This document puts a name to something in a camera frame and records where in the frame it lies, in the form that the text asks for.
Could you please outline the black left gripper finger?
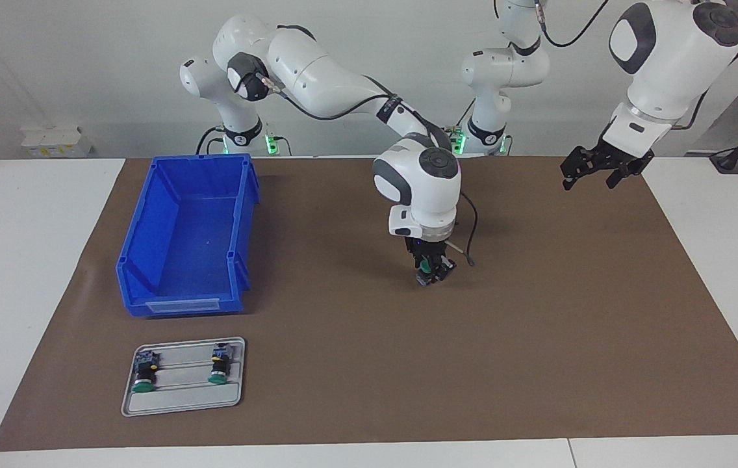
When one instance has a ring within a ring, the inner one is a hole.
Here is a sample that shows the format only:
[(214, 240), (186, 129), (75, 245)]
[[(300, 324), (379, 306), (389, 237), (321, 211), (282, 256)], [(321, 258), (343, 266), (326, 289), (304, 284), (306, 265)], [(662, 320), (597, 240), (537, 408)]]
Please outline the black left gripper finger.
[(594, 152), (583, 146), (576, 146), (560, 164), (560, 172), (564, 178), (564, 189), (571, 190), (577, 180), (594, 172)]
[(642, 158), (633, 158), (627, 163), (620, 163), (618, 168), (614, 169), (605, 183), (608, 189), (615, 189), (618, 184), (627, 177), (636, 177), (642, 174), (643, 169), (652, 162), (653, 156), (644, 156)]

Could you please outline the brown table mat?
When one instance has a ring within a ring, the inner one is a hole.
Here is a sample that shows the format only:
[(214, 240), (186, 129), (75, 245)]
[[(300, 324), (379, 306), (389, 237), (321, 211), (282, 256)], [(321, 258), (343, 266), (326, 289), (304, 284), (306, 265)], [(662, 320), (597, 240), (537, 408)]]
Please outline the brown table mat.
[[(123, 165), (0, 426), (0, 451), (738, 434), (738, 341), (645, 180), (462, 162), (475, 266), (422, 287), (367, 159), (256, 160), (244, 314), (147, 320), (116, 263)], [(124, 417), (138, 346), (242, 337), (233, 407)]]

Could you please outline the grey metal tray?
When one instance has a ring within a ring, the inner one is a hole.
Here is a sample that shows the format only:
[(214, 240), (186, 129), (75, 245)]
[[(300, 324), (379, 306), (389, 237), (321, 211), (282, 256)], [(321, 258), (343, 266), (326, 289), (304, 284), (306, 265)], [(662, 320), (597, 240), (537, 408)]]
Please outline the grey metal tray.
[[(227, 343), (232, 364), (227, 383), (208, 382), (211, 355), (216, 344)], [(242, 337), (222, 337), (175, 343), (141, 344), (135, 349), (127, 376), (120, 412), (123, 417), (143, 417), (182, 411), (233, 407), (242, 401), (247, 341)], [(159, 369), (152, 392), (132, 392), (133, 361), (139, 352), (159, 354)]]

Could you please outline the white wall box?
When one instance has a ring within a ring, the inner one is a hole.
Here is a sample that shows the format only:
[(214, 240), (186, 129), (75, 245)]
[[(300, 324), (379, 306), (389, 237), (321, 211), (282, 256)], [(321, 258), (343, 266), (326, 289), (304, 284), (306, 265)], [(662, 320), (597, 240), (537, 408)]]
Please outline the white wall box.
[(22, 151), (33, 158), (87, 158), (93, 145), (80, 127), (21, 127)]

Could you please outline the blue plastic storage bin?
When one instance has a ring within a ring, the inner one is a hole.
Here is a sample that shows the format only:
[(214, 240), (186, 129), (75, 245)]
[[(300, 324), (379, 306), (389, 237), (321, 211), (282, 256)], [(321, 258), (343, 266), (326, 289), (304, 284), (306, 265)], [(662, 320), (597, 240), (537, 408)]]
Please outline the blue plastic storage bin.
[(247, 153), (153, 158), (116, 263), (129, 314), (242, 312), (259, 201)]

